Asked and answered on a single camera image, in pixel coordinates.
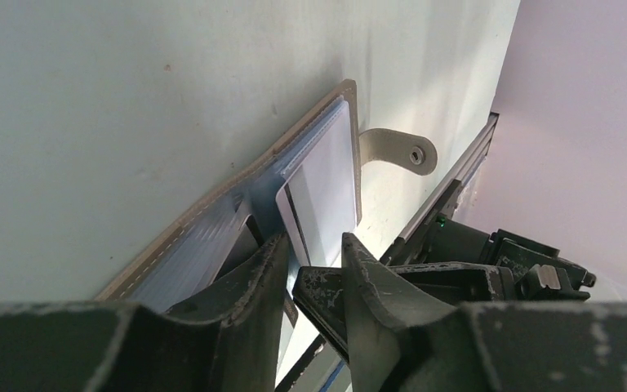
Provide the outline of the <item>grey card holder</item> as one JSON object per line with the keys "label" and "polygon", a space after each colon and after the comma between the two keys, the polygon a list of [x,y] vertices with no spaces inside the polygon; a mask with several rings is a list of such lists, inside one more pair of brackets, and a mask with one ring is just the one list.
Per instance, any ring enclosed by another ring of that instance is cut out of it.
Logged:
{"label": "grey card holder", "polygon": [[419,176],[438,162],[423,136],[358,125],[357,85],[340,82],[243,171],[199,199],[99,294],[152,310],[200,292],[286,232],[297,265],[332,265],[340,235],[362,219],[362,167],[391,163]]}

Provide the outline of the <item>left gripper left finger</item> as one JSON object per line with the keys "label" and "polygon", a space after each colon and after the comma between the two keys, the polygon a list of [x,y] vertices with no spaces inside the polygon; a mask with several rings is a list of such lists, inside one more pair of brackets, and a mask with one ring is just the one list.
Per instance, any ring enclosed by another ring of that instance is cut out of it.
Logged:
{"label": "left gripper left finger", "polygon": [[289,239],[159,313],[130,301],[0,303],[0,391],[271,391]]}

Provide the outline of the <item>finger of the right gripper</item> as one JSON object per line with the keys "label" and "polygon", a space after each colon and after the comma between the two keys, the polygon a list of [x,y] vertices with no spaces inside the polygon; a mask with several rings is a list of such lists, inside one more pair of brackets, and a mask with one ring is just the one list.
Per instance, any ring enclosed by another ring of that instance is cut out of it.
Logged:
{"label": "finger of the right gripper", "polygon": [[348,268],[303,266],[293,287],[295,304],[346,363],[350,361],[352,332],[348,311],[351,282]]}

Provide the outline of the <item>aluminium frame rail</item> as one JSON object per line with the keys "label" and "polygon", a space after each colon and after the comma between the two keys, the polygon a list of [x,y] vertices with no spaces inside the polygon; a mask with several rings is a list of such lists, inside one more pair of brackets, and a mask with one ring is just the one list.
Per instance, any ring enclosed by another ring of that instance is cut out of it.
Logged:
{"label": "aluminium frame rail", "polygon": [[408,221],[407,225],[399,233],[398,239],[408,240],[419,227],[422,220],[429,214],[429,211],[438,205],[441,195],[447,190],[454,180],[467,184],[474,173],[479,169],[482,161],[487,156],[496,125],[500,115],[490,112],[487,123],[470,143],[465,152],[457,159],[447,174],[441,179],[434,191],[420,206],[415,215]]}

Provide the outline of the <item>white credit card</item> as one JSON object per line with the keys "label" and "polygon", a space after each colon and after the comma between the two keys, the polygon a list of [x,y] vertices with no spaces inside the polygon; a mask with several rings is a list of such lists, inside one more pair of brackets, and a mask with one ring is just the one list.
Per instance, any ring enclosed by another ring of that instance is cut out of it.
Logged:
{"label": "white credit card", "polygon": [[315,129],[285,166],[276,204],[302,265],[331,266],[340,236],[356,227],[354,161],[349,111],[342,107]]}

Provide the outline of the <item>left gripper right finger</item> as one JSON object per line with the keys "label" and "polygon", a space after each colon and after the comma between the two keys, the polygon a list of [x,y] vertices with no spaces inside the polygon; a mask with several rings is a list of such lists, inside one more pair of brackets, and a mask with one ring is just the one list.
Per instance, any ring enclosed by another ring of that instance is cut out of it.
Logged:
{"label": "left gripper right finger", "polygon": [[341,238],[356,391],[627,391],[627,303],[453,306]]}

